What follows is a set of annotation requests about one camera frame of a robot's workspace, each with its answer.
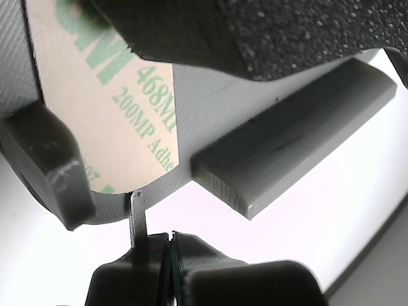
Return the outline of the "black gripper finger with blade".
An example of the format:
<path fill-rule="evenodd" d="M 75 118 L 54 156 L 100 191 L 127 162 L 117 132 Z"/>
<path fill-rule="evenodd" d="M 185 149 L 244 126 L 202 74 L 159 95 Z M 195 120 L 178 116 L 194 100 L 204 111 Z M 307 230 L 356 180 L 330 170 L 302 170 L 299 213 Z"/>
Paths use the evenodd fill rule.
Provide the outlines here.
<path fill-rule="evenodd" d="M 86 305 L 168 305 L 170 241 L 167 233 L 147 234 L 141 189 L 130 197 L 131 248 L 92 275 Z"/>

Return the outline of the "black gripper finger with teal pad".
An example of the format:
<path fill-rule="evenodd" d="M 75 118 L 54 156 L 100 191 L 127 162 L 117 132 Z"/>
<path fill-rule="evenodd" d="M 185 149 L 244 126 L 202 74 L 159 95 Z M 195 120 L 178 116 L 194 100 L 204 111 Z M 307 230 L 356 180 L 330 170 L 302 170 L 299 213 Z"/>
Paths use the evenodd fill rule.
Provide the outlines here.
<path fill-rule="evenodd" d="M 322 305 L 314 274 L 295 261 L 248 264 L 201 238 L 174 232 L 171 263 L 177 305 Z"/>

